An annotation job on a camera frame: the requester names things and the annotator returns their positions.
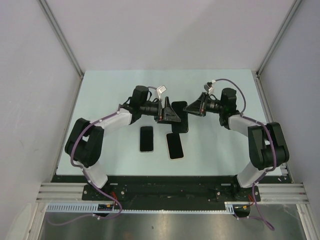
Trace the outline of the teal blue phone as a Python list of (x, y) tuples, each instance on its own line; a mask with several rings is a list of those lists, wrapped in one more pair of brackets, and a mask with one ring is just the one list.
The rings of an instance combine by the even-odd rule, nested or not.
[(180, 122), (175, 122), (171, 125), (172, 132), (175, 134), (187, 133), (189, 131), (189, 119), (188, 113), (184, 111), (184, 108), (188, 106), (188, 103), (186, 101), (175, 101), (171, 106), (181, 119)]

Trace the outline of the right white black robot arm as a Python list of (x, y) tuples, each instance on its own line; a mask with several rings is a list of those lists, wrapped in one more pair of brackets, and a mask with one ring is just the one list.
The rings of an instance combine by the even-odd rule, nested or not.
[(249, 194), (250, 187), (257, 184), (267, 173), (274, 171), (290, 158), (288, 146), (278, 122), (262, 123), (243, 115), (237, 110), (237, 91), (224, 88), (220, 99), (212, 99), (203, 92), (183, 110), (189, 114), (204, 117), (206, 113), (219, 115), (222, 127), (238, 132), (248, 139), (250, 162), (235, 176), (236, 185), (230, 188), (231, 196), (242, 201)]

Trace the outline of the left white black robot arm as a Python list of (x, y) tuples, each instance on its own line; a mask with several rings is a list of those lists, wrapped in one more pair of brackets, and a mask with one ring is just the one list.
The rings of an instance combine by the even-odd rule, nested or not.
[(106, 135), (135, 123), (143, 115), (153, 116), (159, 124), (182, 121), (172, 108), (168, 97), (165, 97), (162, 103), (161, 94), (167, 88), (162, 85), (155, 90), (157, 97), (151, 101), (148, 99), (150, 87), (137, 85), (132, 96), (120, 104), (114, 113), (92, 122), (84, 118), (76, 120), (64, 151), (69, 155), (71, 165), (79, 168), (89, 184), (94, 186), (93, 194), (98, 199), (105, 200), (111, 193), (111, 188), (106, 184), (108, 176), (99, 163)]

